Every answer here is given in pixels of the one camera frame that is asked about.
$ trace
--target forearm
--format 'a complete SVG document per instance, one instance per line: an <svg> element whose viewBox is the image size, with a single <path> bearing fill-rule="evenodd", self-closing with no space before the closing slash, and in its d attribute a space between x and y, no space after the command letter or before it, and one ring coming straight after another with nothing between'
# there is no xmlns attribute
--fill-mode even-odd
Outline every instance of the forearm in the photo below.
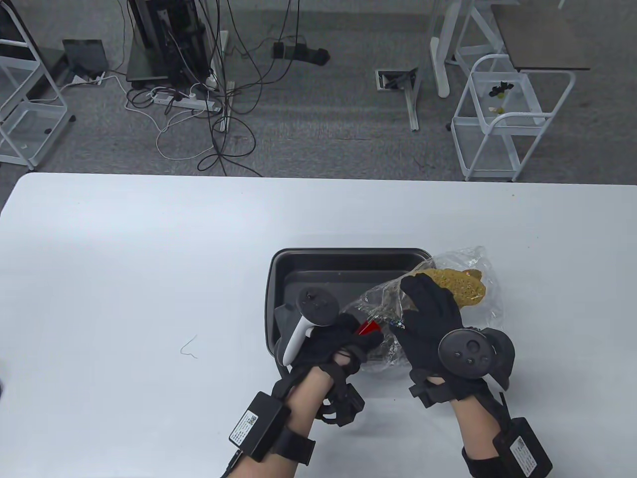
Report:
<svg viewBox="0 0 637 478"><path fill-rule="evenodd" d="M332 387L332 379L318 367L295 388L286 400L292 411L287 427L307 437L323 400ZM231 478L292 478L298 463L276 454L267 454L262 462L244 457L230 474Z"/></svg>
<svg viewBox="0 0 637 478"><path fill-rule="evenodd" d="M428 380L436 385L445 382L439 377L430 377ZM500 425L478 399L470 396L464 400L451 400L449 403L458 420L467 456L472 460L487 460L498 456L493 439L500 433Z"/></svg>

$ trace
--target dark desk top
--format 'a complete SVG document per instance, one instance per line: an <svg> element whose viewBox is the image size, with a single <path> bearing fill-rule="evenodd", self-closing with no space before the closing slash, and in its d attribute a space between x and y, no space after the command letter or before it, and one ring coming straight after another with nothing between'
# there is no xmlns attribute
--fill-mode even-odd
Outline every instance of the dark desk top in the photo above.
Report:
<svg viewBox="0 0 637 478"><path fill-rule="evenodd" d="M491 9L516 69L590 69L580 41L556 6L492 5Z"/></svg>

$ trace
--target yellow food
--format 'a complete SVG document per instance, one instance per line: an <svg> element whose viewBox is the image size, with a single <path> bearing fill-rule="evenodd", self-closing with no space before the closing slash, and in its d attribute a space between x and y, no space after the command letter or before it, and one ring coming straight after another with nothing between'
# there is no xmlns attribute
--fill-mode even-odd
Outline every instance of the yellow food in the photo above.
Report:
<svg viewBox="0 0 637 478"><path fill-rule="evenodd" d="M477 269L427 269L418 273L427 274L440 287L449 289L458 307L476 305L487 294L487 288L480 281L482 272Z"/></svg>

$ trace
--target white desk leg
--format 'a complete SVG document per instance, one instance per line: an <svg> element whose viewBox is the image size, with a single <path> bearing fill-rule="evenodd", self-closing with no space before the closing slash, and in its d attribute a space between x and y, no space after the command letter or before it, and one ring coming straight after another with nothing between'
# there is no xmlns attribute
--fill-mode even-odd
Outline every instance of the white desk leg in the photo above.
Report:
<svg viewBox="0 0 637 478"><path fill-rule="evenodd" d="M434 66L434 72L436 73L436 85L438 86L438 96L440 98L449 96L449 80L445 69L445 59L449 53L451 37L454 35L455 23L458 20L461 5L462 0L450 0L445 12L445 22L442 25L440 38L433 37L429 45L431 64Z"/></svg>

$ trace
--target hand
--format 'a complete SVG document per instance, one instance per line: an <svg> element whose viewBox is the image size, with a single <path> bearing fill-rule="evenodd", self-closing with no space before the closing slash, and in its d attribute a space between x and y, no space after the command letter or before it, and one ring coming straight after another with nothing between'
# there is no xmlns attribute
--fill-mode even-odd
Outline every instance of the hand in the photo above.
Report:
<svg viewBox="0 0 637 478"><path fill-rule="evenodd" d="M463 328L462 317L453 294L438 286L426 274L407 276L401 289L418 310L403 312L404 329L390 326L414 369L425 370L436 384L446 382L458 400L472 395L484 384L482 379L463 379L449 372L440 362L438 346L452 330Z"/></svg>
<svg viewBox="0 0 637 478"><path fill-rule="evenodd" d="M292 368L336 362L346 375L358 372L367 354L383 342L381 332L356 335L360 326L354 316L341 314L334 325L315 327L311 337L303 342Z"/></svg>

